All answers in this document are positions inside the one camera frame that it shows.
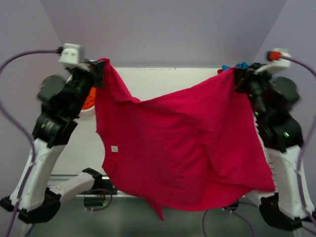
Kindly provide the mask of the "white plastic laundry basket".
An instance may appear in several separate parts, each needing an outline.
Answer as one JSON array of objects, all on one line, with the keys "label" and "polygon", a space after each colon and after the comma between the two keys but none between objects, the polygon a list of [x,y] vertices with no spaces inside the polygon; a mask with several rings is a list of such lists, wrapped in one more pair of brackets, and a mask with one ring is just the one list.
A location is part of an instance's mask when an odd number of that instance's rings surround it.
[{"label": "white plastic laundry basket", "polygon": [[93,116],[95,116],[95,106],[88,109],[82,109],[79,113],[79,119],[81,120],[87,120]]}]

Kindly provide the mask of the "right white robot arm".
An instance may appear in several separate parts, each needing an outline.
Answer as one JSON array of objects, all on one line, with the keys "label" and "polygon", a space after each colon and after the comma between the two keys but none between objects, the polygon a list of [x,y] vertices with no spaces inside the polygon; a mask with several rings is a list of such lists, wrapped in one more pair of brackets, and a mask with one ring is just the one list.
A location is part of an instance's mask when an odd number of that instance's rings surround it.
[{"label": "right white robot arm", "polygon": [[316,209],[299,157],[302,129],[290,114],[300,99],[297,86],[285,77],[272,79],[273,68],[254,63],[247,69],[234,69],[235,91],[248,96],[275,185],[273,192],[252,191],[246,197],[270,227],[296,233],[303,222],[315,219]]}]

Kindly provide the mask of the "crimson pink t shirt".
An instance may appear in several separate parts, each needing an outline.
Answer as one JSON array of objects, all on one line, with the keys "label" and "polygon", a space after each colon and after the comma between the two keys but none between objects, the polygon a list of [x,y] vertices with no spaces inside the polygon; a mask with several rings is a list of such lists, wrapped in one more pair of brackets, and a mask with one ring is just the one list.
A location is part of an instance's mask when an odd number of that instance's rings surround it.
[{"label": "crimson pink t shirt", "polygon": [[163,207],[202,211],[251,191],[273,192],[272,171],[235,69],[151,100],[133,97],[109,59],[96,90],[103,169],[118,190]]}]

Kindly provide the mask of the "orange t shirt in basket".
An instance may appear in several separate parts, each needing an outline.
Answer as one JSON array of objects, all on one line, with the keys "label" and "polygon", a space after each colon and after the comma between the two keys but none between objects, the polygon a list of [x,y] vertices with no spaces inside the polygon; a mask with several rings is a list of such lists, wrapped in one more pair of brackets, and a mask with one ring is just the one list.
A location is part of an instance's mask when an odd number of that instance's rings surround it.
[{"label": "orange t shirt in basket", "polygon": [[89,95],[87,96],[87,98],[83,104],[82,110],[88,110],[88,109],[91,109],[92,107],[94,107],[95,95],[96,95],[96,88],[92,87],[90,92],[89,92]]}]

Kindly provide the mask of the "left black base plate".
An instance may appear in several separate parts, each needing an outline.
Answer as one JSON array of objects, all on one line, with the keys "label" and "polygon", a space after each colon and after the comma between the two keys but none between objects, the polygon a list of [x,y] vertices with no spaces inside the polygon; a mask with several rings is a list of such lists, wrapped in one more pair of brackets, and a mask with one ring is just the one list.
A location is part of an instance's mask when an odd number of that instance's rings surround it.
[{"label": "left black base plate", "polygon": [[116,186],[112,183],[112,181],[107,176],[102,177],[100,188],[109,191],[112,195],[117,195],[118,193]]}]

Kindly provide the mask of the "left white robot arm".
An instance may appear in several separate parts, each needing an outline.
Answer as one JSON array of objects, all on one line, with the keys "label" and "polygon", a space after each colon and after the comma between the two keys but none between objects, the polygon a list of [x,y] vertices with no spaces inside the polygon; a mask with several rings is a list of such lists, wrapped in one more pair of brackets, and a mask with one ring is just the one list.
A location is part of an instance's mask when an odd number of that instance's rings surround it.
[{"label": "left white robot arm", "polygon": [[87,70],[70,69],[71,80],[51,75],[45,78],[37,95],[41,114],[32,132],[30,156],[16,190],[0,200],[2,208],[17,211],[26,224],[51,220],[62,203],[79,194],[104,194],[102,174],[84,169],[68,181],[48,186],[52,170],[77,126],[83,104],[91,88],[102,87],[105,60],[88,61]]}]

